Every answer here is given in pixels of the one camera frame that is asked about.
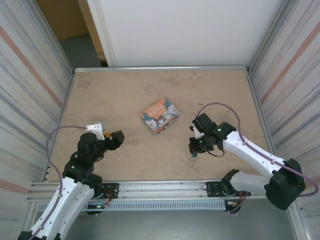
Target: wire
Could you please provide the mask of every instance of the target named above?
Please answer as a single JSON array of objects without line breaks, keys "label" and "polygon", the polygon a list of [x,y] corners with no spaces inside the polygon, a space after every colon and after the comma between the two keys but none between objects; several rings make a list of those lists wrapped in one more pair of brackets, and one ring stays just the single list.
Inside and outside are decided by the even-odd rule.
[{"label": "wire", "polygon": [[57,168],[57,166],[51,161],[50,159],[50,155],[49,155],[49,141],[51,139],[51,137],[53,136],[53,134],[56,131],[59,131],[61,129],[67,129],[67,128],[74,128],[74,129],[87,129],[85,126],[74,126],[74,125],[67,125],[67,126],[60,126],[55,128],[54,130],[52,130],[52,132],[50,132],[49,136],[46,139],[46,143],[45,143],[45,154],[46,154],[46,158],[48,160],[48,164],[50,164],[54,170],[56,171],[56,173],[58,174],[58,178],[59,178],[59,193],[58,193],[58,197],[55,200],[55,203],[52,207],[52,209],[50,210],[50,212],[48,213],[48,215],[46,216],[46,218],[43,220],[43,222],[41,223],[40,227],[34,232],[34,234],[29,237],[28,240],[32,240],[34,239],[34,237],[40,232],[40,230],[44,227],[44,225],[46,224],[46,222],[48,221],[48,219],[51,217],[52,213],[55,211],[55,209],[57,208],[57,205],[60,201],[60,197],[61,197],[61,193],[62,193],[62,189],[63,189],[63,183],[62,183],[62,176],[61,173],[59,171],[59,169]]},{"label": "wire", "polygon": [[242,201],[244,199],[244,195],[242,194],[242,191],[239,192],[239,196],[240,196],[240,201]]},{"label": "wire", "polygon": [[248,192],[245,192],[245,195],[244,195],[243,199],[240,201],[240,203],[237,204],[237,206],[236,206],[234,209],[232,209],[231,211],[228,211],[228,213],[229,213],[229,214],[232,214],[234,211],[236,211],[238,208],[240,208],[241,205],[244,204],[247,196],[248,196]]},{"label": "wire", "polygon": [[111,201],[111,199],[114,198],[114,194],[112,193],[112,191],[111,191],[110,189],[105,188],[105,189],[103,189],[103,192],[105,193],[105,195],[106,195],[107,197],[108,197],[108,195],[107,195],[107,192],[106,192],[106,191],[109,192],[109,195],[110,195],[109,201]]},{"label": "wire", "polygon": [[215,154],[209,152],[208,150],[206,150],[206,152],[207,152],[208,154],[210,154],[211,156],[214,156],[214,157],[218,157],[218,158],[221,158],[221,157],[223,157],[223,156],[225,155],[225,150],[222,149],[221,151],[223,152],[223,154],[222,154],[221,156],[218,156],[218,155],[215,155]]},{"label": "wire", "polygon": [[310,177],[308,177],[308,176],[302,174],[301,172],[298,172],[298,171],[296,171],[296,170],[294,170],[294,169],[292,169],[292,168],[290,168],[290,167],[288,167],[288,166],[286,166],[286,165],[284,165],[284,164],[281,164],[281,163],[279,163],[279,162],[277,162],[277,161],[273,161],[273,159],[272,159],[271,157],[266,156],[265,154],[263,154],[262,152],[260,152],[259,150],[255,149],[253,146],[251,146],[250,144],[248,144],[248,143],[245,141],[245,138],[244,138],[244,136],[242,135],[242,132],[241,132],[241,122],[240,122],[239,115],[236,113],[235,110],[233,110],[233,109],[232,109],[230,106],[228,106],[227,104],[224,104],[224,103],[221,103],[221,102],[211,102],[211,103],[208,103],[208,104],[204,105],[204,106],[199,110],[199,112],[196,114],[195,117],[197,118],[197,117],[199,116],[199,114],[202,112],[202,110],[205,109],[206,107],[210,106],[210,105],[221,105],[221,106],[224,106],[224,107],[228,108],[231,112],[234,113],[234,115],[236,116],[236,119],[237,119],[237,121],[238,121],[238,132],[239,132],[240,139],[241,139],[241,141],[242,141],[248,148],[250,148],[250,149],[251,149],[252,151],[254,151],[256,154],[259,154],[261,157],[267,159],[268,161],[273,162],[274,164],[276,164],[276,165],[278,165],[278,166],[280,166],[280,167],[282,167],[282,168],[284,168],[284,169],[286,169],[286,170],[288,170],[288,171],[290,171],[290,172],[298,175],[299,177],[302,177],[302,178],[306,179],[306,180],[309,181],[310,183],[312,183],[312,185],[313,185],[314,188],[315,188],[314,191],[313,191],[313,192],[310,192],[310,193],[306,193],[306,194],[300,194],[299,197],[309,197],[309,196],[313,196],[313,195],[315,195],[315,194],[318,193],[318,191],[319,191],[319,186],[318,186],[317,183],[316,183],[314,180],[312,180]]}]

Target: white panel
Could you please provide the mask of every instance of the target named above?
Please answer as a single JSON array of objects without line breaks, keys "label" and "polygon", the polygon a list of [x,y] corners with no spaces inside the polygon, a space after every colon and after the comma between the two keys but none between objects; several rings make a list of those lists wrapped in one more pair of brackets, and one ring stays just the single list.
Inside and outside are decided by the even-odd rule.
[{"label": "white panel", "polygon": [[[253,84],[279,156],[296,159],[320,184],[320,1],[296,0],[265,54],[251,66]],[[314,186],[306,181],[306,192]],[[320,193],[297,199],[308,239],[320,236]]]},{"label": "white panel", "polygon": [[0,240],[18,238],[73,76],[35,2],[0,1]]},{"label": "white panel", "polygon": [[109,66],[247,65],[283,0],[88,0]]}]

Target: corrugated metal wall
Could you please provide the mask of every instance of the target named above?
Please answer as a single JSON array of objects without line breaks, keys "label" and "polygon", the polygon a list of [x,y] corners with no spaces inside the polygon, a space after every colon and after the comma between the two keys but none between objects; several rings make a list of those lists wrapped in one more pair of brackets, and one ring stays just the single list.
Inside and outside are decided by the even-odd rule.
[{"label": "corrugated metal wall", "polygon": [[32,181],[47,166],[45,143],[72,79],[33,1],[0,1],[0,239],[18,231]]},{"label": "corrugated metal wall", "polygon": [[[297,0],[251,76],[280,157],[320,184],[320,1]],[[320,239],[320,194],[298,199]]]}]

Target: beige tabletop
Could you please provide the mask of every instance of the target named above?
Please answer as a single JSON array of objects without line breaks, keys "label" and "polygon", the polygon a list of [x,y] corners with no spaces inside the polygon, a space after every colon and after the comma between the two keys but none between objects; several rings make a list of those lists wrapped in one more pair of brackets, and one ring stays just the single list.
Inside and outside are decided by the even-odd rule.
[{"label": "beige tabletop", "polygon": [[[163,98],[179,110],[179,120],[153,136],[140,113]],[[191,157],[188,144],[194,133],[189,126],[199,109],[210,102],[231,106],[240,116],[242,133],[267,150],[243,70],[78,72],[62,125],[105,121],[108,132],[123,131],[123,145],[106,152],[94,165],[94,173],[105,181],[220,179],[231,169],[257,174],[229,152],[224,157],[207,153]],[[209,106],[205,112],[217,124],[237,126],[233,113],[223,106]],[[60,171],[77,150],[82,133],[80,129],[60,132],[53,157]],[[48,180],[58,180],[53,170]]]}]

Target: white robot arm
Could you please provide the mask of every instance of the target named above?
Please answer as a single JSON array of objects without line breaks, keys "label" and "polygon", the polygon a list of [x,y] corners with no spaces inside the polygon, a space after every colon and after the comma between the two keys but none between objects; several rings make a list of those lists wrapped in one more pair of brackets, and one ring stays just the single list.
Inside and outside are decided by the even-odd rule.
[{"label": "white robot arm", "polygon": [[213,151],[217,145],[220,150],[239,156],[260,172],[261,176],[230,171],[222,178],[226,193],[232,195],[235,191],[245,191],[266,196],[277,208],[286,210],[305,190],[304,179],[286,169],[288,167],[301,173],[297,161],[285,161],[270,154],[243,137],[230,124],[223,122],[218,126],[203,113],[192,121],[190,129],[195,135],[189,139],[189,150],[193,157]]},{"label": "white robot arm", "polygon": [[85,204],[102,193],[102,177],[93,174],[94,163],[107,150],[116,150],[125,137],[122,131],[105,137],[101,123],[86,126],[77,151],[65,165],[61,182],[47,208],[30,231],[22,231],[18,240],[64,240]]}]

